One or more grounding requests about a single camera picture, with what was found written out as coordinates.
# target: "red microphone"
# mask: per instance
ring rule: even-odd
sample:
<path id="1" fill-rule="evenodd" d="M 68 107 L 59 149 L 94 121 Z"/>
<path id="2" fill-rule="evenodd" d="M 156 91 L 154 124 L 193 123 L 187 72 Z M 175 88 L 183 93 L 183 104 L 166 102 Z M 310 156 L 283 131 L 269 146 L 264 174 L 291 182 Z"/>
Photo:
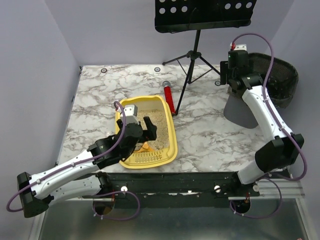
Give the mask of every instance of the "red microphone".
<path id="1" fill-rule="evenodd" d="M 164 81 L 162 83 L 162 86 L 164 87 L 164 96 L 165 96 L 165 101 L 168 103 L 171 115 L 175 116 L 176 115 L 176 110 L 175 110 L 175 105 L 174 101 L 172 99 L 172 93 L 171 93 L 171 84 L 169 81 Z"/>

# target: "white marble surface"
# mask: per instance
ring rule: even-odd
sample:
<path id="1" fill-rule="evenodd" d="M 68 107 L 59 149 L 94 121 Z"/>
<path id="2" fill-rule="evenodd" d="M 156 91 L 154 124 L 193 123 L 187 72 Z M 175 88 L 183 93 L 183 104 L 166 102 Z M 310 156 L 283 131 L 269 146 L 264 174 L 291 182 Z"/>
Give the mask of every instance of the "white marble surface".
<path id="1" fill-rule="evenodd" d="M 207 71 L 194 69 L 194 77 Z M 166 165 L 132 170 L 116 164 L 105 172 L 228 172 L 237 171 L 254 159 L 264 144 L 259 127 L 246 129 L 228 121 L 223 110 L 226 86 L 215 86 L 219 76 L 211 71 L 187 85 L 179 115 L 173 118 L 178 143 L 177 158 Z M 178 65 L 85 66 L 64 138 L 59 163 L 75 157 L 97 139 L 115 131 L 114 100 L 142 95 L 164 95 L 162 82 L 171 82 L 175 106 L 185 80 Z"/>

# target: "black trash can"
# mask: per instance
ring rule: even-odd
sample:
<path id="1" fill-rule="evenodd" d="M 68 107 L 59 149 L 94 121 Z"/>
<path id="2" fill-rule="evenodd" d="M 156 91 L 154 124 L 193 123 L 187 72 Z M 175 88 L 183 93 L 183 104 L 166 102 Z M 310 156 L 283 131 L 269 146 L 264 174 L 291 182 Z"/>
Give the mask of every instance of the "black trash can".
<path id="1" fill-rule="evenodd" d="M 249 53 L 253 61 L 253 71 L 265 79 L 271 56 L 262 53 Z M 298 84 L 298 72 L 290 63 L 274 58 L 273 67 L 267 82 L 267 90 L 276 108 L 286 108 L 294 97 Z"/>

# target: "red handle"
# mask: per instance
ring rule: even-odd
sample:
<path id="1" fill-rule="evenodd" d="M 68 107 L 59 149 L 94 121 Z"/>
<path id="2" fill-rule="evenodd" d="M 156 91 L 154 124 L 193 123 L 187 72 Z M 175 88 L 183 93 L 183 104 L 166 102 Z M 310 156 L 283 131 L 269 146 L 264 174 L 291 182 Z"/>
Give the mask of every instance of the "red handle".
<path id="1" fill-rule="evenodd" d="M 175 115 L 176 114 L 175 105 L 174 105 L 174 101 L 172 99 L 171 88 L 169 86 L 164 87 L 164 96 L 165 96 L 165 101 L 169 105 L 171 114 Z"/>

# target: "cable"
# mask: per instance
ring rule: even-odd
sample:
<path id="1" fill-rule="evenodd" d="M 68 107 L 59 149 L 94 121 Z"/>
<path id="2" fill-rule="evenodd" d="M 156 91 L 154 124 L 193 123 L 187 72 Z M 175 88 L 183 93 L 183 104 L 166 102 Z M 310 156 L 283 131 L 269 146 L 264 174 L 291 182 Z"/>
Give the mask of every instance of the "cable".
<path id="1" fill-rule="evenodd" d="M 95 195 L 95 196 L 99 196 L 99 197 L 105 197 L 105 196 L 110 196 L 110 195 L 113 195 L 113 194 L 130 194 L 132 195 L 136 202 L 137 202 L 137 208 L 136 208 L 136 211 L 135 213 L 132 215 L 132 216 L 128 216 L 128 217 L 124 217 L 124 218 L 114 218 L 114 217 L 110 217 L 110 216 L 106 216 L 106 215 L 100 215 L 96 212 L 96 209 L 95 209 L 95 204 L 92 203 L 92 210 L 94 212 L 94 217 L 95 216 L 98 216 L 102 219 L 109 219 L 109 220 L 116 220 L 116 221 L 126 221 L 126 220 L 130 220 L 130 219 L 134 219 L 136 216 L 139 215 L 140 213 L 140 201 L 139 201 L 139 198 L 137 197 L 137 195 L 135 195 L 133 192 L 130 192 L 130 191 L 113 191 L 113 192 L 109 192 L 109 193 L 106 193 L 106 194 L 101 194 L 101 195 Z"/>
<path id="2" fill-rule="evenodd" d="M 269 45 L 269 48 L 270 48 L 270 51 L 271 51 L 271 61 L 270 61 L 270 65 L 269 65 L 269 68 L 266 72 L 266 75 L 265 75 L 265 78 L 264 78 L 264 81 L 263 81 L 263 86 L 262 86 L 262 94 L 263 94 L 263 100 L 265 101 L 265 104 L 268 108 L 268 110 L 270 111 L 273 119 L 275 120 L 276 124 L 278 125 L 280 131 L 283 131 L 283 133 L 290 139 L 290 141 L 293 143 L 293 145 L 295 146 L 295 148 L 298 150 L 301 158 L 302 158 L 302 162 L 303 162 L 303 172 L 300 176 L 298 177 L 294 177 L 294 178 L 290 178 L 290 177 L 286 177 L 286 176 L 282 176 L 281 174 L 278 174 L 278 173 L 272 173 L 274 175 L 277 175 L 278 177 L 281 177 L 285 180 L 288 180 L 288 181 L 299 181 L 301 180 L 302 178 L 305 177 L 305 175 L 307 174 L 307 170 L 308 170 L 308 164 L 307 164 L 307 160 L 306 160 L 306 157 L 304 155 L 304 153 L 302 152 L 301 148 L 299 147 L 299 145 L 297 144 L 297 142 L 294 140 L 294 138 L 286 131 L 286 129 L 282 126 L 281 122 L 279 121 L 279 119 L 277 118 L 277 115 L 275 114 L 275 112 L 273 111 L 270 103 L 269 103 L 269 99 L 267 99 L 267 95 L 266 95 L 266 92 L 267 92 L 267 82 L 268 82 L 268 78 L 269 78 L 269 75 L 271 73 L 271 69 L 272 69 L 272 66 L 274 64 L 274 50 L 273 50 L 273 47 L 271 46 L 271 43 L 265 38 L 263 37 L 262 35 L 258 34 L 258 33 L 252 33 L 252 32 L 249 32 L 249 33 L 244 33 L 244 34 L 241 34 L 239 36 L 237 36 L 233 41 L 232 41 L 232 45 L 235 44 L 236 40 L 239 39 L 240 37 L 242 36 L 246 36 L 246 35 L 254 35 L 254 36 L 257 36 L 257 37 L 260 37 L 262 38 L 268 45 Z"/>
<path id="3" fill-rule="evenodd" d="M 280 196 L 280 199 L 279 199 L 279 205 L 278 207 L 272 212 L 270 213 L 269 215 L 265 215 L 265 216 L 251 216 L 251 215 L 244 215 L 243 213 L 239 213 L 236 211 L 236 208 L 234 207 L 235 203 L 233 201 L 230 201 L 230 204 L 229 204 L 229 207 L 230 209 L 232 210 L 233 214 L 236 214 L 238 216 L 242 216 L 242 217 L 245 217 L 245 218 L 248 218 L 248 219 L 266 219 L 266 218 L 269 218 L 269 217 L 272 217 L 274 216 L 275 214 L 278 213 L 278 211 L 280 210 L 281 206 L 282 206 L 282 203 L 283 203 L 283 198 L 282 198 L 282 193 L 281 193 L 281 190 L 280 190 L 280 187 L 278 186 L 278 184 L 276 184 L 274 181 L 272 181 L 271 179 L 269 178 L 261 178 L 261 179 L 266 179 L 268 180 L 269 182 L 273 183 L 275 185 L 275 187 L 278 189 L 279 191 L 279 196 Z"/>
<path id="4" fill-rule="evenodd" d="M 77 161 L 77 162 L 74 163 L 75 165 L 79 165 L 79 164 L 83 164 L 83 163 L 86 163 L 86 162 L 89 162 L 89 161 L 92 161 L 92 160 L 96 160 L 96 159 L 99 159 L 99 158 L 103 157 L 103 156 L 106 155 L 106 154 L 109 154 L 113 149 L 116 148 L 116 146 L 117 146 L 117 145 L 120 143 L 120 141 L 122 140 L 122 138 L 123 138 L 123 136 L 124 136 L 124 134 L 125 134 L 125 129 L 126 129 L 126 115 L 125 115 L 125 110 L 124 110 L 123 106 L 120 104 L 120 102 L 118 102 L 118 101 L 115 101 L 115 102 L 113 103 L 113 105 L 115 106 L 116 109 L 118 109 L 118 107 L 119 107 L 119 108 L 121 109 L 121 112 L 122 112 L 122 115 L 123 115 L 123 127 L 122 127 L 122 130 L 121 130 L 121 133 L 120 133 L 120 136 L 119 136 L 118 140 L 117 140 L 117 141 L 114 143 L 114 145 L 113 145 L 112 147 L 110 147 L 107 151 L 105 151 L 105 152 L 103 152 L 103 153 L 101 153 L 101 154 L 99 154 L 99 155 L 97 155 L 97 156 L 93 156 L 93 157 L 90 157 L 90 158 L 88 158 L 88 159 L 84 159 L 84 160 Z M 57 169 L 57 170 L 49 173 L 48 175 L 40 178 L 39 180 L 40 180 L 40 182 L 42 182 L 43 180 L 45 180 L 45 179 L 47 179 L 47 178 L 49 178 L 49 177 L 51 177 L 51 176 L 53 176 L 53 175 L 55 175 L 55 174 L 63 171 L 63 170 L 66 170 L 66 169 L 68 169 L 68 168 L 71 168 L 71 167 L 73 167 L 71 164 L 66 165 L 66 166 L 64 166 L 64 167 L 62 167 L 62 168 L 59 168 L 59 169 Z M 7 210 L 8 212 L 10 212 L 10 213 L 16 213 L 16 212 L 22 211 L 23 208 L 11 209 L 11 208 L 10 208 L 10 205 L 11 205 L 12 201 L 13 201 L 19 194 L 23 193 L 25 190 L 33 187 L 33 186 L 36 185 L 36 184 L 38 184 L 37 181 L 35 181 L 35 182 L 33 182 L 33 183 L 31 183 L 31 184 L 23 187 L 23 188 L 20 189 L 16 194 L 14 194 L 14 195 L 9 199 L 9 201 L 7 202 L 7 204 L 6 204 L 6 210 Z"/>

